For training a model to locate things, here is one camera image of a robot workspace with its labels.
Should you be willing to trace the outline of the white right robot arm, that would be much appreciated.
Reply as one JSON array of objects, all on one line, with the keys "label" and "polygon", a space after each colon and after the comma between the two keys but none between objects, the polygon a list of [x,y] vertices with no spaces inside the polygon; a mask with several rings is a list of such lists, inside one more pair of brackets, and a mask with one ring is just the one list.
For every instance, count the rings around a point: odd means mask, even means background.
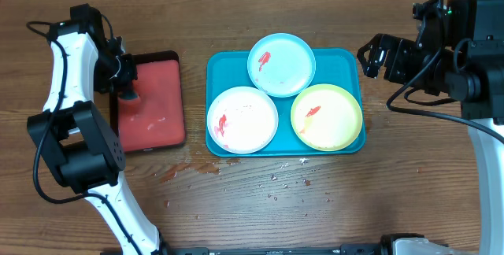
[{"label": "white right robot arm", "polygon": [[468,128],[479,178],[479,252],[503,252],[503,0],[413,4],[415,40],[377,34],[358,50],[365,76],[400,84],[393,112]]}]

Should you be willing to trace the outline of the black-handled scrub brush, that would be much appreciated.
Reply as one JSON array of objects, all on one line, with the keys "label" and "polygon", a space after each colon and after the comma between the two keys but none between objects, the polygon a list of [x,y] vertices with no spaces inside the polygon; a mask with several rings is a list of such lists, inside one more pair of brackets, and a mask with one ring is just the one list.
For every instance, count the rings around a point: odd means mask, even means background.
[{"label": "black-handled scrub brush", "polygon": [[140,100],[140,97],[135,92],[134,86],[132,84],[128,84],[124,87],[121,87],[118,90],[117,97],[121,101],[125,101],[125,102],[138,102]]}]

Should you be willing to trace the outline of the white plate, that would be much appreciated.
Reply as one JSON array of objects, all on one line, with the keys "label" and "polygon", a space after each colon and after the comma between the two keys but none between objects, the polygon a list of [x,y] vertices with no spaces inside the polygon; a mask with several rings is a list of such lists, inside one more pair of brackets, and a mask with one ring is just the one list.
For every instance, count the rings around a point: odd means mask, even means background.
[{"label": "white plate", "polygon": [[255,153],[273,139],[279,114],[272,99],[255,87],[233,87],[211,103],[206,126],[210,138],[235,154]]}]

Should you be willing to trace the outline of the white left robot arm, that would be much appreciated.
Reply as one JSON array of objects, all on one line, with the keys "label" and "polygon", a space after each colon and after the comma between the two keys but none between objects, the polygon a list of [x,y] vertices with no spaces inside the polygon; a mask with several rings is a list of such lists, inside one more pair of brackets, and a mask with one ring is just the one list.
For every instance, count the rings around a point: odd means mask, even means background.
[{"label": "white left robot arm", "polygon": [[135,62],[122,38],[104,30],[110,25],[105,15],[83,4],[70,9],[69,20],[50,23],[43,34],[54,66],[43,110],[27,122],[37,147],[33,183],[39,196],[53,204],[88,201],[123,254],[169,254],[128,186],[117,133],[94,104],[96,92],[136,96]]}]

